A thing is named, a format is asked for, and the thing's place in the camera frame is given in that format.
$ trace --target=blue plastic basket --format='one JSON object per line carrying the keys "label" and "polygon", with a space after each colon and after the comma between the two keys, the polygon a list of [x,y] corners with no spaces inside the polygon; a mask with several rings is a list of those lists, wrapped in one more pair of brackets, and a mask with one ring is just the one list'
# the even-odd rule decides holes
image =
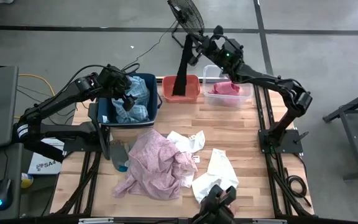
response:
{"label": "blue plastic basket", "polygon": [[99,99],[98,121],[102,125],[115,127],[115,128],[144,128],[154,125],[157,111],[162,105],[162,100],[157,91],[157,79],[155,75],[148,73],[135,73],[133,76],[141,77],[144,79],[146,87],[150,92],[149,105],[147,105],[147,112],[149,113],[149,121],[129,124],[119,124],[116,119],[116,109],[112,105],[110,98]]}

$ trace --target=wooden table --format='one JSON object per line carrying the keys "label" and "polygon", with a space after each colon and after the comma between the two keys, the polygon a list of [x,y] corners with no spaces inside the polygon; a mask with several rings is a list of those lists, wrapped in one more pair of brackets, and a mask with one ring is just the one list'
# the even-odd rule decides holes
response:
{"label": "wooden table", "polygon": [[[274,117],[279,120],[287,109],[278,93],[271,91],[270,98]],[[236,218],[274,217],[265,157],[260,152],[257,137],[260,127],[255,98],[247,100],[241,109],[208,105],[204,103],[203,94],[200,94],[196,103],[167,103],[164,98],[163,101],[153,127],[159,133],[169,134],[171,131],[176,131],[189,136],[198,131],[204,131],[206,142],[204,149],[196,153],[200,156],[201,162],[197,164],[198,172],[195,178],[206,172],[213,148],[225,150],[239,179],[236,200],[239,212]],[[73,124],[89,121],[87,109],[81,104],[77,104],[77,107],[78,111],[75,113]],[[133,141],[138,134],[147,130],[149,129],[114,129],[112,135],[114,139]],[[305,171],[298,158],[290,154],[284,154],[282,157],[290,175],[298,175],[306,182]],[[83,152],[75,152],[63,161],[51,212],[61,208],[76,189],[83,158]],[[182,196],[170,201],[153,200],[146,196],[129,194],[126,194],[124,198],[114,198],[112,196],[114,186],[124,180],[124,177],[125,173],[118,172],[112,162],[102,156],[92,216],[192,217],[199,211],[193,192],[188,188],[182,188]],[[281,190],[277,192],[280,208],[284,212],[282,192]],[[84,192],[83,207],[86,204],[87,195],[88,187]],[[303,199],[298,201],[307,211],[313,213],[313,209],[307,206]]]}

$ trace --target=black strap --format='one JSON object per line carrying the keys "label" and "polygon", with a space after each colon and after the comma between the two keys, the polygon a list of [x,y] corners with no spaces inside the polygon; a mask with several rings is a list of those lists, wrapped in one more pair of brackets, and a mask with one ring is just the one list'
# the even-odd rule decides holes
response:
{"label": "black strap", "polygon": [[193,41],[191,35],[186,36],[185,46],[180,59],[180,66],[177,73],[177,78],[173,86],[172,96],[185,96],[186,95],[186,75],[187,75],[187,64],[193,55]]}

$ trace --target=concrete floor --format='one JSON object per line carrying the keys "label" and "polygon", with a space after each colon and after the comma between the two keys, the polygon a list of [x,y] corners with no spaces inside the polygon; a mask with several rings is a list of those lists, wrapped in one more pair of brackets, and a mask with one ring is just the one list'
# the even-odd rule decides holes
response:
{"label": "concrete floor", "polygon": [[[226,28],[258,28],[253,0],[194,2],[206,28],[217,24]],[[358,30],[358,0],[260,0],[259,3],[266,29]],[[166,1],[160,0],[17,0],[12,5],[0,5],[0,24],[10,25],[167,28],[173,21]],[[17,65],[21,73],[41,75],[57,91],[82,66],[111,63],[122,67],[156,43],[161,35],[161,32],[0,30],[0,65]],[[244,44],[244,57],[249,65],[265,72],[259,34],[226,35]],[[184,34],[178,36],[184,40]],[[325,124],[321,119],[358,95],[358,35],[267,35],[267,43],[274,74],[296,78],[314,98],[307,114],[297,119],[295,125],[301,131],[310,132],[302,143],[316,214],[358,220],[358,181],[342,181],[343,175],[358,171],[356,160],[341,122]],[[180,56],[181,49],[167,34],[160,45],[140,59],[139,71],[158,76],[175,74]],[[207,64],[211,62],[202,58],[196,67],[189,67],[188,73],[202,76]],[[36,86],[38,91],[49,93],[40,80],[20,78],[19,84]],[[42,95],[29,94],[45,99]],[[18,93],[16,114],[23,113],[33,103]],[[53,119],[58,123],[66,120],[59,116]],[[39,200],[25,206],[29,209],[23,212],[39,215],[48,194],[50,191],[34,194]]]}

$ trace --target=black mouse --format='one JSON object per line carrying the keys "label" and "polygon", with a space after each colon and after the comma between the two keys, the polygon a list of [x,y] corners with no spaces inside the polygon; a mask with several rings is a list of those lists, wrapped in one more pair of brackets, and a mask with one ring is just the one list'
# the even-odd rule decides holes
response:
{"label": "black mouse", "polygon": [[0,180],[0,210],[5,210],[12,205],[12,180],[3,178]]}

